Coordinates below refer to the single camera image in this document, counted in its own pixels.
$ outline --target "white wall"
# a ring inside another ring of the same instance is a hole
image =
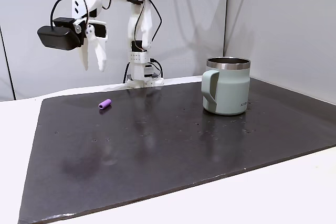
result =
[[[49,24],[56,0],[0,0],[4,42],[17,97],[28,98],[63,89],[120,83],[128,62],[129,3],[113,3],[101,13],[109,29],[108,64],[99,72],[95,54],[85,72],[75,50],[45,48],[36,34]],[[165,78],[202,74],[206,58],[223,54],[226,0],[152,0],[163,24],[151,49]],[[153,14],[154,26],[159,23]],[[71,1],[63,1],[55,16],[71,16]]]
[[[12,86],[10,85],[4,46],[0,34],[0,102],[13,99]]]
[[[336,103],[336,0],[228,0],[226,56],[251,75]]]

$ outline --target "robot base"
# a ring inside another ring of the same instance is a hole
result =
[[[163,85],[164,85],[163,78],[155,78],[146,83],[144,81],[131,81],[131,80],[128,80],[126,82],[127,87],[134,88],[134,89],[147,88],[147,87],[161,87]]]

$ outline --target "stainless steel rim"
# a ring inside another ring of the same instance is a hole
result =
[[[216,69],[243,70],[250,68],[251,61],[243,58],[216,57],[209,58],[206,61],[206,65]]]

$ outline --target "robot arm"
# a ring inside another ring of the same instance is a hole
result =
[[[128,24],[128,62],[131,69],[128,86],[134,88],[162,86],[163,78],[159,78],[154,73],[153,61],[148,55],[152,45],[151,1],[119,1],[130,2],[132,5]],[[80,58],[86,70],[88,69],[88,47],[93,47],[99,70],[104,71],[107,61],[105,44],[108,40],[108,30],[106,23],[96,18],[103,9],[108,8],[103,7],[102,0],[72,0],[72,18],[56,18],[53,20],[54,27],[41,27],[37,33],[46,47],[62,50],[79,48]],[[139,31],[142,32],[141,40],[137,40]]]
[[[151,16],[151,4],[148,0],[120,0],[128,1],[132,3],[132,14],[128,25],[128,39],[130,45],[134,41],[135,27],[141,26],[142,31],[142,48],[148,50],[151,47],[151,29],[152,29],[152,16]],[[98,66],[100,71],[104,71],[106,66],[106,50],[105,43],[108,40],[108,31],[106,29],[106,23],[98,23],[105,26],[105,34],[97,36],[95,29],[97,23],[94,20],[102,11],[102,0],[72,0],[72,17],[76,19],[76,23],[80,23],[87,20],[87,12],[89,13],[89,19],[87,26],[84,30],[85,37],[82,47],[79,49],[80,58],[84,64],[85,69],[88,69],[88,46],[93,46],[98,59]]]

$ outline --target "mug handle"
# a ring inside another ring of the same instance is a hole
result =
[[[216,70],[206,71],[202,75],[202,94],[203,94],[204,98],[209,103],[212,103],[212,104],[217,104],[217,103],[210,93],[211,86],[212,86],[211,82],[215,81],[216,85],[217,85],[218,77],[219,77],[219,71],[216,71]]]

